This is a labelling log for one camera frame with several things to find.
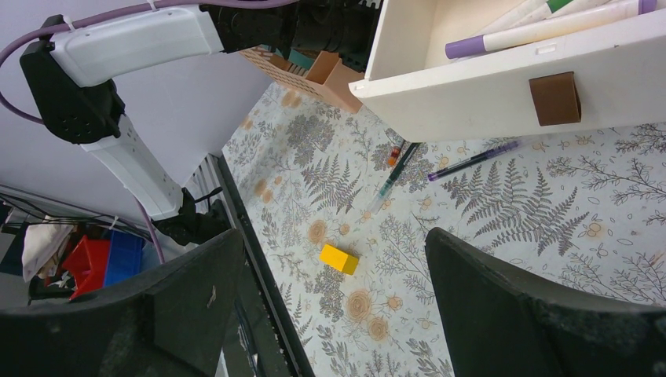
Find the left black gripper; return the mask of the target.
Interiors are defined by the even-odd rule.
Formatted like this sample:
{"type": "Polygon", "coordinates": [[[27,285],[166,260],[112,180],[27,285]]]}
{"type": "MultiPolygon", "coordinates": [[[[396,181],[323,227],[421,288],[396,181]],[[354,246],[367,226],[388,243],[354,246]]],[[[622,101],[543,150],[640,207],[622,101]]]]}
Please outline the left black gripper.
{"type": "Polygon", "coordinates": [[[267,46],[289,57],[291,51],[336,53],[348,68],[362,73],[379,22],[382,3],[299,1],[271,9],[202,5],[210,14],[225,53],[267,46]]]}

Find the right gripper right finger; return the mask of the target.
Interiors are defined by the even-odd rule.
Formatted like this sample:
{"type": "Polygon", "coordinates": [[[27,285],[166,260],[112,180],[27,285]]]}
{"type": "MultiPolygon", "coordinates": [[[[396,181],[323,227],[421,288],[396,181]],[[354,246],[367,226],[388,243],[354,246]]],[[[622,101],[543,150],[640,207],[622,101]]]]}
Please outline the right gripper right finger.
{"type": "Polygon", "coordinates": [[[557,284],[440,228],[425,254],[455,375],[664,375],[664,309],[557,284]]]}

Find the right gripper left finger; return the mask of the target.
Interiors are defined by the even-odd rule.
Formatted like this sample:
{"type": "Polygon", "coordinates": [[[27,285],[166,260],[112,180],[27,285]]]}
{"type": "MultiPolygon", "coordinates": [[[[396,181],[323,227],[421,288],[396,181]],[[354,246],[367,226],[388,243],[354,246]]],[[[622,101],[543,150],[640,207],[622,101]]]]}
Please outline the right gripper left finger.
{"type": "Polygon", "coordinates": [[[62,304],[1,312],[4,376],[212,376],[244,265],[230,229],[62,304]]]}

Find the purple capped white marker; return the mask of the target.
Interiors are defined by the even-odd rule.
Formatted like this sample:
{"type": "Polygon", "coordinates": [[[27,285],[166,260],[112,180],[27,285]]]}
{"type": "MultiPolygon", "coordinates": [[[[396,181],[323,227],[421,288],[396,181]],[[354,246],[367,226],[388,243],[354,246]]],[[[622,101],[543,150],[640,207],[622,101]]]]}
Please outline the purple capped white marker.
{"type": "Polygon", "coordinates": [[[664,1],[609,1],[596,7],[586,4],[572,13],[450,42],[445,45],[445,56],[449,60],[465,59],[611,24],[664,7],[664,1]]]}

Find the green capped white marker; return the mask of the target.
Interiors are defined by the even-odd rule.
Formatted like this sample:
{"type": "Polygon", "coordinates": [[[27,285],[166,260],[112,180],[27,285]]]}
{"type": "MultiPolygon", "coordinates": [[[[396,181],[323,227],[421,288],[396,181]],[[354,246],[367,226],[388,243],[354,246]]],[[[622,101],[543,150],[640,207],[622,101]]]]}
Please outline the green capped white marker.
{"type": "Polygon", "coordinates": [[[509,28],[533,24],[552,16],[560,16],[562,14],[561,9],[566,7],[570,2],[572,0],[548,0],[544,4],[539,5],[535,10],[529,12],[526,16],[514,22],[509,28]]]}

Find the white top drawer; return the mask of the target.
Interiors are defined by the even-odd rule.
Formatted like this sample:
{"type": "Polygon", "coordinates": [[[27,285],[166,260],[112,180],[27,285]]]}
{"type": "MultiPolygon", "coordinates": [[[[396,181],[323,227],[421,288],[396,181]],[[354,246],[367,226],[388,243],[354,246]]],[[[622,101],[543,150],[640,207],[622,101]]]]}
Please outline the white top drawer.
{"type": "Polygon", "coordinates": [[[665,4],[645,15],[451,60],[515,1],[386,1],[351,93],[409,141],[573,132],[665,119],[665,4]]]}

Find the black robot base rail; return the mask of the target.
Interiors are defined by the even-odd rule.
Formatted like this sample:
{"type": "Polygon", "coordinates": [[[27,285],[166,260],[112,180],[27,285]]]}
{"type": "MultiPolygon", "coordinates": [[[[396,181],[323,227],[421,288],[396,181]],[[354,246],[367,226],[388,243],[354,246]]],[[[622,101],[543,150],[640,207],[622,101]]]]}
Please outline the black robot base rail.
{"type": "Polygon", "coordinates": [[[208,155],[192,176],[212,198],[208,210],[224,210],[240,230],[245,262],[227,324],[218,374],[225,376],[312,376],[280,289],[251,223],[247,207],[224,156],[208,155]]]}

